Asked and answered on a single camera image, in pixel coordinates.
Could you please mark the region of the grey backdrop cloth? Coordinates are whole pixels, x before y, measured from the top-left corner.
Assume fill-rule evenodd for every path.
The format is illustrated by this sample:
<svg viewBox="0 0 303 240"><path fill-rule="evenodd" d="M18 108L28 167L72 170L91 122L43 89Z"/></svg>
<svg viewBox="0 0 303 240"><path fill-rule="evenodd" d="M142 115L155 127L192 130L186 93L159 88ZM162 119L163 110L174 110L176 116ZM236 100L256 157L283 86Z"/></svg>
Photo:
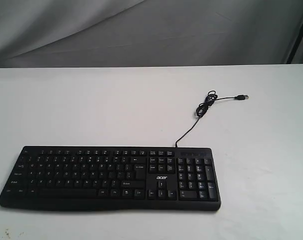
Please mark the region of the grey backdrop cloth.
<svg viewBox="0 0 303 240"><path fill-rule="evenodd" d="M0 0L0 68L283 64L303 0Z"/></svg>

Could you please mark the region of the black acer keyboard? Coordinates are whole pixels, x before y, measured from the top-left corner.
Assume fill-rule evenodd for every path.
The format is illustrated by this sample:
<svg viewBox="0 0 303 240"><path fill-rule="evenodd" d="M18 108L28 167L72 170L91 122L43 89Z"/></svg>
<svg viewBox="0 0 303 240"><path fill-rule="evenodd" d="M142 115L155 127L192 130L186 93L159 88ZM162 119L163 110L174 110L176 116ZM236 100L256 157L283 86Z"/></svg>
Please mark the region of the black acer keyboard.
<svg viewBox="0 0 303 240"><path fill-rule="evenodd" d="M25 146L0 205L58 211L217 211L221 198L209 148Z"/></svg>

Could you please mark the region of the black tripod stand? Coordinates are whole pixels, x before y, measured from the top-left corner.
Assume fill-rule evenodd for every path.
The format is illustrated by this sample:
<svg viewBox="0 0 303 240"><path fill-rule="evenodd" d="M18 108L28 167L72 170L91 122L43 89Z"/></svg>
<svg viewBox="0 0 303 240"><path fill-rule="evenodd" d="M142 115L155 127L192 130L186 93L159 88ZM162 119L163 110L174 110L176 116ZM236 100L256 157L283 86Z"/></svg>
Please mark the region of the black tripod stand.
<svg viewBox="0 0 303 240"><path fill-rule="evenodd" d="M286 59L286 64L292 64L293 59L298 51L298 48L302 42L303 39L303 22L301 23L300 27L299 27L299 32L295 38L295 41L290 49L289 55Z"/></svg>

